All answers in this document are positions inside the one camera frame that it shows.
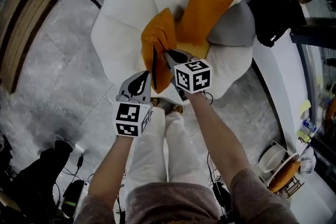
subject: gray tile floor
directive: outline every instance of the gray tile floor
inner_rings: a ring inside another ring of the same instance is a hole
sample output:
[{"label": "gray tile floor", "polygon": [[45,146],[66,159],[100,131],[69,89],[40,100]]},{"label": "gray tile floor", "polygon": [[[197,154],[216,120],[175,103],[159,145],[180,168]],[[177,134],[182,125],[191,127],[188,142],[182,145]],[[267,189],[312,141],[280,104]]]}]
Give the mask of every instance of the gray tile floor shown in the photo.
[{"label": "gray tile floor", "polygon": [[[32,44],[17,91],[9,96],[0,88],[0,129],[13,145],[12,165],[17,170],[36,160],[36,152],[53,142],[55,132],[63,132],[85,150],[78,176],[86,180],[113,144],[111,118],[119,86],[106,79],[91,43],[97,14],[88,0],[60,0]],[[280,140],[276,119],[252,68],[213,107],[235,132],[252,165],[273,139]],[[208,173],[207,150],[190,105],[184,117],[202,169]],[[79,153],[72,153],[67,164],[73,172],[78,157]],[[71,180],[61,173],[57,180],[61,192]]]}]

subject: leg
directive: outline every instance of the leg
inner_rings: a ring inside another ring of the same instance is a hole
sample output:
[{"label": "leg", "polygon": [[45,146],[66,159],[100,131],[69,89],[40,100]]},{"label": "leg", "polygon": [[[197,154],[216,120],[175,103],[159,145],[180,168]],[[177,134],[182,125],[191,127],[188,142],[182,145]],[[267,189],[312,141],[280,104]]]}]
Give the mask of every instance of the leg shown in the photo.
[{"label": "leg", "polygon": [[183,117],[178,112],[166,116],[166,138],[169,148],[169,182],[208,187],[207,176],[200,170],[194,146],[187,137]]},{"label": "leg", "polygon": [[163,156],[164,110],[153,108],[144,133],[135,138],[131,167],[126,178],[126,195],[133,189],[154,182],[167,182]]},{"label": "leg", "polygon": [[37,161],[22,170],[11,182],[9,195],[33,221],[43,222],[55,216],[52,188],[71,152],[68,143],[56,141],[55,149],[43,151]]},{"label": "leg", "polygon": [[55,149],[49,148],[43,151],[40,158],[20,172],[26,180],[34,181],[39,185],[49,182],[54,185],[58,175],[66,165],[69,155],[72,152],[71,146],[64,141],[56,141]]}]

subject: shoe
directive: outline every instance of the shoe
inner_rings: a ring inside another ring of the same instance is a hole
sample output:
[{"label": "shoe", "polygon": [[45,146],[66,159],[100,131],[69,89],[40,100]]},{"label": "shoe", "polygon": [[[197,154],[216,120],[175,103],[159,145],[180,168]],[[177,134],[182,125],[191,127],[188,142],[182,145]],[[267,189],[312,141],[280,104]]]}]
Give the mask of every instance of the shoe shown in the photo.
[{"label": "shoe", "polygon": [[38,151],[36,152],[36,155],[37,155],[38,157],[40,157],[43,151],[45,151],[45,149],[44,149],[44,148],[41,148],[40,150],[38,150]]},{"label": "shoe", "polygon": [[165,115],[171,113],[175,106],[175,104],[162,98],[151,98],[151,103],[154,107],[163,109]]},{"label": "shoe", "polygon": [[60,135],[59,133],[55,133],[54,134],[54,137],[55,137],[55,141],[63,141],[65,143],[67,143],[71,148],[72,150],[75,149],[75,145],[73,143],[71,143],[70,141],[66,140],[62,135]]},{"label": "shoe", "polygon": [[180,104],[176,104],[176,105],[174,105],[172,111],[178,112],[179,114],[183,115],[184,108],[183,108],[182,105],[180,105]]}]

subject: black cable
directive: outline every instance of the black cable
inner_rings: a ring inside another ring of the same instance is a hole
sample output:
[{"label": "black cable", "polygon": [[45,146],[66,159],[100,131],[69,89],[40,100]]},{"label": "black cable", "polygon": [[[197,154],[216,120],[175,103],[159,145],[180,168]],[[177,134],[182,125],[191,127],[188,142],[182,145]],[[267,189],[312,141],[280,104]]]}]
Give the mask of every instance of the black cable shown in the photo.
[{"label": "black cable", "polygon": [[211,102],[210,102],[210,105],[212,105],[212,102],[214,101],[214,97],[213,97],[212,94],[209,93],[209,92],[206,92],[206,93],[205,93],[205,96],[206,96],[206,94],[209,94],[209,95],[211,96]]},{"label": "black cable", "polygon": [[66,174],[66,175],[69,175],[69,176],[75,176],[75,177],[77,177],[79,180],[81,180],[81,179],[79,178],[79,176],[77,176],[77,175],[75,175],[75,174],[68,174],[68,173],[66,173],[66,172],[64,172],[64,171],[62,171],[62,173]]},{"label": "black cable", "polygon": [[91,181],[89,180],[89,178],[90,178],[91,176],[93,176],[93,175],[94,175],[94,173],[88,176],[88,182],[89,182],[89,184],[91,184]]},{"label": "black cable", "polygon": [[77,173],[78,173],[78,171],[79,171],[79,168],[77,167],[77,171],[75,172],[75,174],[74,174],[74,177],[73,177],[73,179],[72,179],[72,181],[71,181],[71,183],[73,182],[73,180],[75,179],[75,177],[77,176]]},{"label": "black cable", "polygon": [[215,186],[215,185],[217,186],[217,184],[214,182],[214,179],[213,179],[213,177],[212,177],[212,171],[211,171],[211,169],[210,169],[210,165],[209,165],[209,156],[210,156],[210,154],[209,154],[209,152],[208,152],[207,164],[208,164],[208,168],[209,168],[210,179],[211,179],[211,182],[212,182],[213,186]]},{"label": "black cable", "polygon": [[117,202],[119,206],[119,214],[121,214],[121,207],[120,207],[120,201],[119,201],[119,194],[117,195]]},{"label": "black cable", "polygon": [[211,182],[212,182],[212,184],[215,184],[214,179],[212,178],[212,172],[211,172],[210,165],[209,165],[209,152],[208,152],[207,164],[208,164],[208,168],[209,168]]},{"label": "black cable", "polygon": [[55,184],[56,184],[56,187],[58,188],[58,201],[57,201],[57,205],[56,205],[56,208],[58,208],[59,202],[61,201],[61,191],[59,190],[59,187],[58,187],[56,182],[55,182]]},{"label": "black cable", "polygon": [[74,175],[68,168],[64,167],[66,171],[68,171],[71,175]]}]

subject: cable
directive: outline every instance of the cable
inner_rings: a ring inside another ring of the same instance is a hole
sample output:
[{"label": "cable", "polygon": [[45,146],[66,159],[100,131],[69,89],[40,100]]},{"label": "cable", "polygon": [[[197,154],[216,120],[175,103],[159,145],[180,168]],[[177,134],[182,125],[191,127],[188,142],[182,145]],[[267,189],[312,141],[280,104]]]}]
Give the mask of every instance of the cable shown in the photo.
[{"label": "cable", "polygon": [[209,92],[206,92],[206,93],[205,93],[205,96],[206,96],[206,94],[209,94],[209,95],[211,96],[211,102],[210,102],[210,105],[212,105],[212,102],[214,101],[214,97],[213,97],[212,94],[209,93]]},{"label": "cable", "polygon": [[58,187],[56,182],[55,182],[55,184],[56,184],[56,187],[58,188],[58,201],[57,201],[57,205],[56,205],[56,208],[58,208],[59,202],[61,201],[61,191],[59,190],[59,187]]},{"label": "cable", "polygon": [[[120,185],[119,192],[120,192],[120,189],[121,189],[122,187],[124,187],[124,186],[125,186],[124,184],[121,184],[121,185]],[[118,202],[118,206],[119,206],[119,214],[121,214],[121,207],[120,207],[119,193],[118,193],[118,195],[117,195],[117,202]]]},{"label": "cable", "polygon": [[91,176],[93,176],[93,175],[94,175],[94,173],[88,176],[88,182],[89,182],[89,184],[91,184],[91,181],[89,180],[89,178],[90,178]]},{"label": "cable", "polygon": [[68,171],[71,175],[74,175],[68,168],[64,167],[66,171]]},{"label": "cable", "polygon": [[64,171],[62,171],[62,173],[66,174],[66,175],[69,175],[69,176],[75,176],[75,177],[77,177],[79,180],[81,180],[81,179],[79,178],[79,176],[77,176],[77,175],[75,175],[75,174],[68,174],[68,173],[66,173],[66,172],[64,172]]},{"label": "cable", "polygon": [[[211,160],[211,159],[210,159],[210,163],[211,163],[212,172],[213,172],[213,174],[214,174],[214,176],[215,176],[214,166],[213,166],[213,164],[212,164],[212,160]],[[219,195],[222,197],[221,192],[219,191],[219,187],[218,187],[217,184],[216,184],[216,187],[217,187],[217,190],[218,190]],[[222,206],[221,206],[221,211],[222,211],[223,216],[226,216],[226,214],[223,212],[223,208],[222,208]]]},{"label": "cable", "polygon": [[73,179],[72,179],[71,183],[73,182],[73,180],[74,180],[74,179],[75,179],[75,177],[77,176],[78,170],[79,170],[79,168],[77,168],[77,171],[75,172],[75,174],[74,174],[74,177],[73,177]]},{"label": "cable", "polygon": [[209,165],[209,152],[208,152],[207,163],[208,163],[208,168],[209,168],[209,173],[210,173],[210,180],[212,184],[215,184],[214,179],[212,178],[212,172],[211,172],[210,165]]}]

